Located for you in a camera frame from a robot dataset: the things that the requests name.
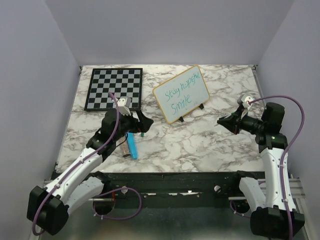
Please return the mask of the yellow framed whiteboard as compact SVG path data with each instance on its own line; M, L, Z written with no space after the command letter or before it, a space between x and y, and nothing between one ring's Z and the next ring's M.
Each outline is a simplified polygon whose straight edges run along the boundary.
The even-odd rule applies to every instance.
M198 65L194 65L153 88L152 93L168 124L200 107L210 93Z

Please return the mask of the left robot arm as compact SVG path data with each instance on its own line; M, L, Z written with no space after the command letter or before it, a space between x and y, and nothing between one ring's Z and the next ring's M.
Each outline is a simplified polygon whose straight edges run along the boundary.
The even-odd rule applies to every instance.
M26 217L32 221L32 233L57 234L67 223L69 215L92 197L107 197L111 185L92 170L102 164L116 149L117 141L129 133L146 133L154 121L140 110L137 117L108 110L101 127L89 139L80 156L56 179L44 187L35 186L29 194Z

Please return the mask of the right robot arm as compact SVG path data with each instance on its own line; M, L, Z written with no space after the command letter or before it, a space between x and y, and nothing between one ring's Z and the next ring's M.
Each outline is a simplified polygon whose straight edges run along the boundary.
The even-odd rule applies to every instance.
M230 183L230 191L244 194L251 210L250 229L254 235L270 239L291 240L305 224L297 212L288 176L287 137L280 130L285 108L277 103L266 104L261 118L248 115L250 100L239 101L238 108L217 123L233 134L246 131L255 136L263 162L265 190L253 176L243 174Z

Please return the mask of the blue toy microphone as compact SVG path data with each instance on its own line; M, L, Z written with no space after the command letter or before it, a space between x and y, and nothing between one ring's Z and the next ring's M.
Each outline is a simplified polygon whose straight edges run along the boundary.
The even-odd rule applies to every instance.
M131 158L133 160L137 160L138 159L138 151L137 151L134 135L131 132L127 133L127 145L128 145L129 151L130 151Z

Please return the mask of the black white chessboard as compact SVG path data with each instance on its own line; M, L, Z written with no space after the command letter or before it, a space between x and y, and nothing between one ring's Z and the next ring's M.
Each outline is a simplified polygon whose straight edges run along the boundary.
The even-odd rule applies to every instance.
M142 68L94 68L87 91L84 110L104 112L115 107L115 98L128 97L129 109L139 110L142 101Z

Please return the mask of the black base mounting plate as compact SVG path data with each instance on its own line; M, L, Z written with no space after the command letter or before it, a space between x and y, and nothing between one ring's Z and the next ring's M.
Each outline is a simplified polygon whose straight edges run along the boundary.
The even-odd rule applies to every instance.
M241 177L263 179L264 172L180 172L180 173L102 173L89 174L75 185L67 204L71 209L88 200L99 208L111 206L111 190L116 190L115 207L226 208L235 199L248 209L239 189Z

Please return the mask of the aluminium rail frame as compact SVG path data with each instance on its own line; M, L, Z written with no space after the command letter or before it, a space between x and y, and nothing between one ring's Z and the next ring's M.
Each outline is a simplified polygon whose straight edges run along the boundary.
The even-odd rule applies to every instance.
M71 165L34 187L27 218L55 235L94 197L148 207L251 211L257 236L290 240L305 225L290 189L285 108L260 97L250 66L101 67L84 82L85 135Z

